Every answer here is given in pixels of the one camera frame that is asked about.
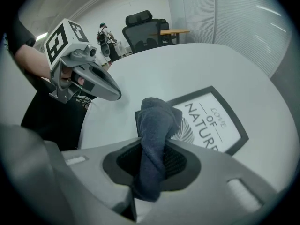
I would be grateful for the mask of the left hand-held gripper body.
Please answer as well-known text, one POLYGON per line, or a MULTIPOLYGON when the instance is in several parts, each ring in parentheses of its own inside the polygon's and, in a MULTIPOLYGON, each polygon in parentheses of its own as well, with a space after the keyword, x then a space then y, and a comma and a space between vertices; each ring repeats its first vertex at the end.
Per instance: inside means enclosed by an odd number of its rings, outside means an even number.
POLYGON ((90 44, 81 25, 69 19, 59 23, 46 40, 44 49, 50 67, 50 81, 56 87, 50 96, 65 104, 82 90, 76 82, 76 69, 93 63, 97 49, 90 44), (63 66, 72 68, 75 80, 61 80, 63 66))

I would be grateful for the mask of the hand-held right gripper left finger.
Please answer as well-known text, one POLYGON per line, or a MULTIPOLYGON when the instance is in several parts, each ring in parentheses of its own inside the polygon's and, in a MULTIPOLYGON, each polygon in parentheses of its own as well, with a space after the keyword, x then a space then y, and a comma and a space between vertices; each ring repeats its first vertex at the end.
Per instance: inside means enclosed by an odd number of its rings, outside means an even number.
POLYGON ((113 211, 124 211, 126 208, 134 210, 135 203, 130 185, 117 184, 107 174, 111 171, 116 177, 125 175, 125 171, 118 167, 115 158, 107 162, 107 166, 103 164, 108 154, 128 145, 137 145, 139 142, 139 138, 133 138, 95 148, 63 151, 62 155, 84 188, 107 208, 113 211))

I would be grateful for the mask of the person's left hand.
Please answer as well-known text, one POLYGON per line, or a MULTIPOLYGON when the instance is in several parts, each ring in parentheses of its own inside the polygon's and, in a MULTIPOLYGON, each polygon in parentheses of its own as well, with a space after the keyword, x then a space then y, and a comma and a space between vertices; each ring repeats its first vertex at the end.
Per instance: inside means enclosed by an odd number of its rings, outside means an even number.
MULTIPOLYGON (((63 66, 61 70, 61 80, 64 81, 75 80, 74 78, 72 78, 72 72, 73 72, 72 68, 63 66)), ((82 86, 85 82, 85 79, 79 75, 76 75, 75 77, 76 77, 76 82, 82 86)))

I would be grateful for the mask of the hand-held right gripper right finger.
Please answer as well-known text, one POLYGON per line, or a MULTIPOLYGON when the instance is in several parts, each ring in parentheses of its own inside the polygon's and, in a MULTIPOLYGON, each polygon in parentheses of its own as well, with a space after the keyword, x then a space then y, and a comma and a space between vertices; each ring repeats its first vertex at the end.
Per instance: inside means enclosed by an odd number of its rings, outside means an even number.
POLYGON ((180 191, 162 192, 155 203, 135 200, 139 225, 255 225, 278 192, 230 155, 186 142, 168 140, 196 155, 197 178, 180 191))

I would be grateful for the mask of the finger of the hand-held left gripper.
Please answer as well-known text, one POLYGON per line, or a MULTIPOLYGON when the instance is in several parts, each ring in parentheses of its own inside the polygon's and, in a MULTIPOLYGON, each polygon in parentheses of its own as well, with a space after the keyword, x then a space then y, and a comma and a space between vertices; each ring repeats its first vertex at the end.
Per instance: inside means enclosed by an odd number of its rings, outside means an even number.
POLYGON ((88 63, 80 66, 80 76, 85 79, 83 91, 91 95, 121 95, 120 88, 101 66, 88 63))
POLYGON ((77 68, 76 73, 84 78, 82 90, 94 97, 108 101, 121 98, 121 91, 114 79, 102 68, 77 68))

